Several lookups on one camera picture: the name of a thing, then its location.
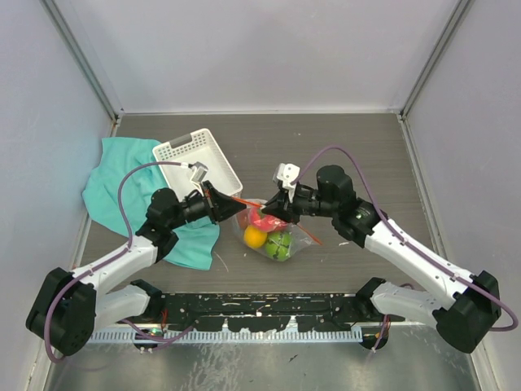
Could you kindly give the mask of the clear zip bag orange seal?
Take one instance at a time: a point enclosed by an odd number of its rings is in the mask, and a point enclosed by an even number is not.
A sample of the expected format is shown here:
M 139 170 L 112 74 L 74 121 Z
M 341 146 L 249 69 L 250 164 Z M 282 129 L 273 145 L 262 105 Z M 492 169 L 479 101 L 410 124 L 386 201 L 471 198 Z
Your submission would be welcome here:
M 231 221 L 234 233 L 248 248 L 262 256 L 285 262 L 299 251 L 322 241 L 300 224 L 288 223 L 265 214 L 265 200 L 234 198 L 245 209 L 235 214 Z

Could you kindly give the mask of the white perforated plastic basket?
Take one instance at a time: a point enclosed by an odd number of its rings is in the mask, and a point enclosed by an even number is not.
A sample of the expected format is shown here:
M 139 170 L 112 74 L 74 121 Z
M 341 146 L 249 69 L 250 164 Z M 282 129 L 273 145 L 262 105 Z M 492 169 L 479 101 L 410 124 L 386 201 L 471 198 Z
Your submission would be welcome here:
M 212 132 L 206 128 L 161 143 L 152 149 L 168 187 L 178 197 L 187 196 L 209 181 L 221 193 L 241 196 L 243 184 Z

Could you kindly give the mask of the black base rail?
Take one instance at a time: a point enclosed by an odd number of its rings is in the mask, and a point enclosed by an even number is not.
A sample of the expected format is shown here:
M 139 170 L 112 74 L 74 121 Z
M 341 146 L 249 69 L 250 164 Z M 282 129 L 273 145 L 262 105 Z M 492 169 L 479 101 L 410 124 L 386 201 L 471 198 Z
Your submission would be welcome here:
M 138 325 L 159 323 L 170 331 L 281 332 L 296 323 L 298 332 L 349 331 L 355 325 L 388 325 L 382 314 L 346 293 L 175 293 L 160 299 L 152 315 L 131 317 Z

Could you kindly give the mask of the green fake fruit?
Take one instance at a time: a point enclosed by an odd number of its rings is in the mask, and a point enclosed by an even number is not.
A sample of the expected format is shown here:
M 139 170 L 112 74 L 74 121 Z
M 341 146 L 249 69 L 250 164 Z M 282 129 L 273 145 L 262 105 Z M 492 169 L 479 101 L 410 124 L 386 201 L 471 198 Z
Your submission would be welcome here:
M 286 261 L 290 257 L 292 238 L 284 231 L 275 231 L 268 234 L 264 250 L 266 255 L 275 261 Z

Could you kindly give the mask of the brown fake kiwi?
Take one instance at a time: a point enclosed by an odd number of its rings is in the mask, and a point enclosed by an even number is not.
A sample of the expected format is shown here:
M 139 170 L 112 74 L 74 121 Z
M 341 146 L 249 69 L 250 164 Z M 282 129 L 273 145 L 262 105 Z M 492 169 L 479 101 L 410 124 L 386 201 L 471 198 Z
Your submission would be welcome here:
M 249 225 L 248 211 L 244 210 L 237 215 L 237 223 L 241 230 L 245 230 Z

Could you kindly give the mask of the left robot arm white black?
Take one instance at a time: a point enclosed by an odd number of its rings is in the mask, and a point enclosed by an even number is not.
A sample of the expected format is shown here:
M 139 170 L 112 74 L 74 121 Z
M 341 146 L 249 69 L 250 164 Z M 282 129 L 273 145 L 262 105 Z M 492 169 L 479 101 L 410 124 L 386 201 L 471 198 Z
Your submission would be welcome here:
M 139 279 L 115 287 L 129 276 L 163 260 L 178 243 L 175 229 L 207 217 L 223 222 L 243 211 L 240 200 L 219 192 L 209 181 L 179 200 L 170 188 L 155 191 L 146 220 L 128 242 L 75 271 L 55 268 L 47 274 L 26 319 L 41 337 L 46 353 L 77 353 L 93 332 L 132 317 L 153 323 L 164 313 L 163 293 Z

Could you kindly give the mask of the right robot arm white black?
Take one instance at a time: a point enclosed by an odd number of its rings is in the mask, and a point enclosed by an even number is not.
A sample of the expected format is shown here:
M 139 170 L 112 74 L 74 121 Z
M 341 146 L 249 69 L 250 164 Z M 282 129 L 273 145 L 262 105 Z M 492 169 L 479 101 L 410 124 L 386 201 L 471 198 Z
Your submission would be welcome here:
M 278 193 L 263 212 L 287 223 L 303 216 L 328 217 L 344 239 L 391 262 L 421 285 L 401 288 L 372 278 L 357 292 L 357 311 L 368 321 L 396 315 L 437 330 L 455 349 L 472 353 L 501 316 L 499 283 L 483 270 L 474 274 L 444 259 L 405 233 L 386 213 L 356 195 L 338 165 L 321 167 L 317 187 L 302 185 L 298 166 L 281 163 Z

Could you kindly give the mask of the red fake apple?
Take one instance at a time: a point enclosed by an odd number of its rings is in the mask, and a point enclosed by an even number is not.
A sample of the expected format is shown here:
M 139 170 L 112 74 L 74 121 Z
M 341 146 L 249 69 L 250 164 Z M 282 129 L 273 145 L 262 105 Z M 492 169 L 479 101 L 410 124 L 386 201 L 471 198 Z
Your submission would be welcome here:
M 283 231 L 287 223 L 274 216 L 263 213 L 258 208 L 251 208 L 248 212 L 249 223 L 257 230 L 263 232 Z

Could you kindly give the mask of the yellow fake lemon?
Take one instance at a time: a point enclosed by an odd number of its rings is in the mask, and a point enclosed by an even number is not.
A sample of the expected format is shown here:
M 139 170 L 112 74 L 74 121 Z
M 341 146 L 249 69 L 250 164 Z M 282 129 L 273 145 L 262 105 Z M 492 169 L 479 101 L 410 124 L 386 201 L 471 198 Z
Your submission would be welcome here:
M 250 248 L 261 248 L 268 237 L 268 233 L 249 225 L 243 233 L 243 241 Z

